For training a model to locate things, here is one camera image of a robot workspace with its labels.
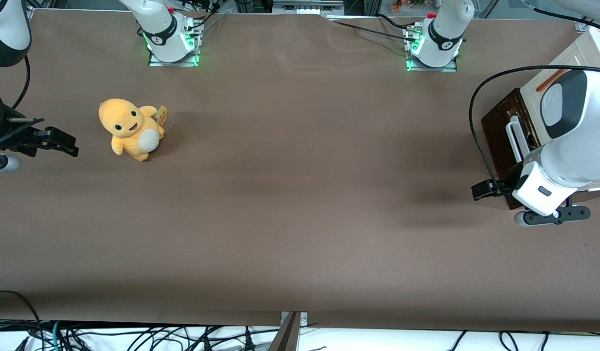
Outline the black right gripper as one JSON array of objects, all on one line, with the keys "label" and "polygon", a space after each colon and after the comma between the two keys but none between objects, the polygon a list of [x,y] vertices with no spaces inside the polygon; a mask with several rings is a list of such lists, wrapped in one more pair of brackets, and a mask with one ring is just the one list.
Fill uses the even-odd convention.
[{"label": "black right gripper", "polygon": [[0,97],[0,150],[17,153],[19,147],[23,147],[21,153],[29,157],[35,157],[37,149],[60,151],[71,157],[79,156],[76,138],[58,128],[46,127],[45,140],[43,136],[37,136],[36,133],[42,134],[43,131],[33,126],[41,122],[44,122],[43,118],[27,118],[6,106]]}]

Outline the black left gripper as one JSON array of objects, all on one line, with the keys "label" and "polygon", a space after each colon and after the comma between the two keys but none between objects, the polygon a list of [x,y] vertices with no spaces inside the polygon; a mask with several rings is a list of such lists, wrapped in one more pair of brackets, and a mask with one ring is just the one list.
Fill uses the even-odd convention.
[{"label": "black left gripper", "polygon": [[512,192],[516,189],[522,170],[523,163],[516,163],[509,168],[507,175],[501,181],[493,181],[489,178],[479,182],[475,185],[475,188],[472,188],[473,200],[479,201],[483,198],[502,197],[501,191],[513,198]]}]

